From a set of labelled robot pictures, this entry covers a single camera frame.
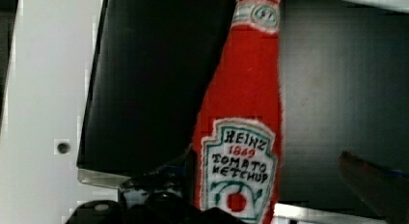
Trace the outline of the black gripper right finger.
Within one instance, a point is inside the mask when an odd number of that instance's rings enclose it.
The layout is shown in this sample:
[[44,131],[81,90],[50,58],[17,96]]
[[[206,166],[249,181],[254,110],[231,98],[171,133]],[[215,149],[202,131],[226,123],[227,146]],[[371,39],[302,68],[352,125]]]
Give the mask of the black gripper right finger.
[[341,180],[387,224],[408,224],[408,174],[343,151]]

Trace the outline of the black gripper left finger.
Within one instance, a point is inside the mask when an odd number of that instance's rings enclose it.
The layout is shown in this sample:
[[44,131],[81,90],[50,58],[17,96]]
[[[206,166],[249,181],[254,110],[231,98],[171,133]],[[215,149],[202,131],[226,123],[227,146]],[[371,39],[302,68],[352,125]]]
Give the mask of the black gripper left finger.
[[66,224],[244,224],[218,208],[194,206],[197,154],[168,151],[87,151],[80,155],[85,179],[111,186],[117,199],[92,200]]

